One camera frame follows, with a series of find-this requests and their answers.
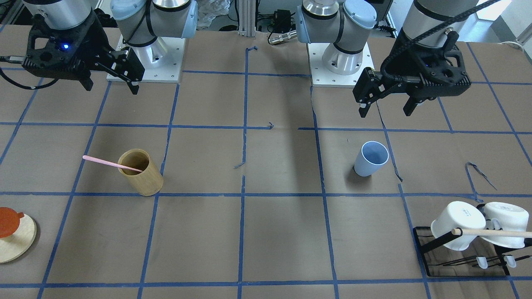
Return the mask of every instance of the wooden dowel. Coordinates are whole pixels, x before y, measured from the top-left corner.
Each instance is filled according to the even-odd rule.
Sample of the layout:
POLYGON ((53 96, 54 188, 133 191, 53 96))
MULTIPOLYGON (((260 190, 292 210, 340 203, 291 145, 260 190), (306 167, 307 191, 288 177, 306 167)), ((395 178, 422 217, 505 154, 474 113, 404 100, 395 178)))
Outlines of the wooden dowel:
POLYGON ((459 228, 451 230, 453 235, 462 236, 498 236, 498 237, 518 237, 518 238, 532 238, 531 231, 509 231, 509 230, 489 230, 489 229, 465 229, 462 228, 460 233, 459 228))

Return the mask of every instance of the pink stirring stick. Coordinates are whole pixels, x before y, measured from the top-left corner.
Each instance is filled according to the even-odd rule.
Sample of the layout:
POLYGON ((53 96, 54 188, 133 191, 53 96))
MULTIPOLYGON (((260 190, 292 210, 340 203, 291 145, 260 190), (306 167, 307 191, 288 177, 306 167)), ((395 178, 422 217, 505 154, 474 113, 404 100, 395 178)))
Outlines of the pink stirring stick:
POLYGON ((109 166, 122 168, 122 169, 129 169, 129 170, 133 170, 133 171, 142 172, 142 170, 138 170, 136 168, 131 168, 131 167, 128 167, 128 166, 116 164, 116 163, 113 163, 113 162, 109 162, 109 161, 106 161, 106 160, 94 158, 94 157, 91 157, 91 156, 86 156, 85 155, 85 156, 83 156, 83 159, 85 159, 87 161, 92 161, 92 162, 96 162, 96 163, 100 163, 100 164, 105 164, 105 165, 109 165, 109 166))

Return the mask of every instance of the orange silicone lid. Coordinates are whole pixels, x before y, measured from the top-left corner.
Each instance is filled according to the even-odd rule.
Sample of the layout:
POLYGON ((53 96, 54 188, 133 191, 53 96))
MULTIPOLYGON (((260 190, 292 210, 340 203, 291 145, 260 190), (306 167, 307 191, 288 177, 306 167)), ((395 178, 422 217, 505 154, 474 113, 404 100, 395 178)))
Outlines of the orange silicone lid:
POLYGON ((0 238, 13 235, 20 225, 24 213, 17 213, 8 207, 0 207, 0 238))

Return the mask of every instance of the bamboo cup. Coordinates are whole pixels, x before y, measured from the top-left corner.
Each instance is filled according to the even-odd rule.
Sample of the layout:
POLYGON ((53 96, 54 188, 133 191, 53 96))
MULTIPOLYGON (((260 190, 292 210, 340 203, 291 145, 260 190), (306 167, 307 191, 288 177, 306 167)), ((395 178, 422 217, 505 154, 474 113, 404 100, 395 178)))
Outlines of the bamboo cup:
POLYGON ((151 196, 163 187, 163 177, 149 154, 143 149, 130 149, 118 159, 118 164, 142 170, 141 173, 118 169, 142 196, 151 196))

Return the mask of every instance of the round wooden board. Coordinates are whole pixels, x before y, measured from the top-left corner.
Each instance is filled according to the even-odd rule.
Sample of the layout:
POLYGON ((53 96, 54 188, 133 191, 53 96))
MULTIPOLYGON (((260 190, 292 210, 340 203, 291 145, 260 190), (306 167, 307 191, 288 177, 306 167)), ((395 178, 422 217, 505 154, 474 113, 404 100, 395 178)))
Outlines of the round wooden board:
POLYGON ((0 239, 0 263, 10 262, 21 256, 34 242, 36 235, 35 221, 30 216, 24 215, 15 233, 0 239))

